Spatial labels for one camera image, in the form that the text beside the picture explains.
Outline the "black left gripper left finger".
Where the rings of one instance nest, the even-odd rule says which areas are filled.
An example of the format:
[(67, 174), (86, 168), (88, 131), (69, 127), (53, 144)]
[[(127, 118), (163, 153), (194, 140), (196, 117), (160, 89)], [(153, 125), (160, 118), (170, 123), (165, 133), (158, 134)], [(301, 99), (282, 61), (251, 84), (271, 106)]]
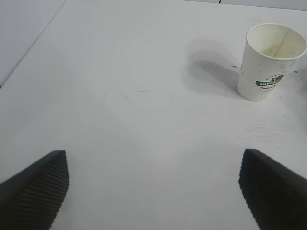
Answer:
[(66, 151), (52, 151), (0, 184), (0, 228), (50, 229), (68, 187)]

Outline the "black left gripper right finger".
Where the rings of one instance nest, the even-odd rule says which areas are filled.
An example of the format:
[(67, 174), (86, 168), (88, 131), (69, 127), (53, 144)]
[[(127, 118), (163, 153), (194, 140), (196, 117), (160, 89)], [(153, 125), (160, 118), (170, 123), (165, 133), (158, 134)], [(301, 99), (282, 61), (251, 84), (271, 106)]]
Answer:
[(257, 149), (245, 149), (238, 180), (261, 230), (307, 228), (307, 180)]

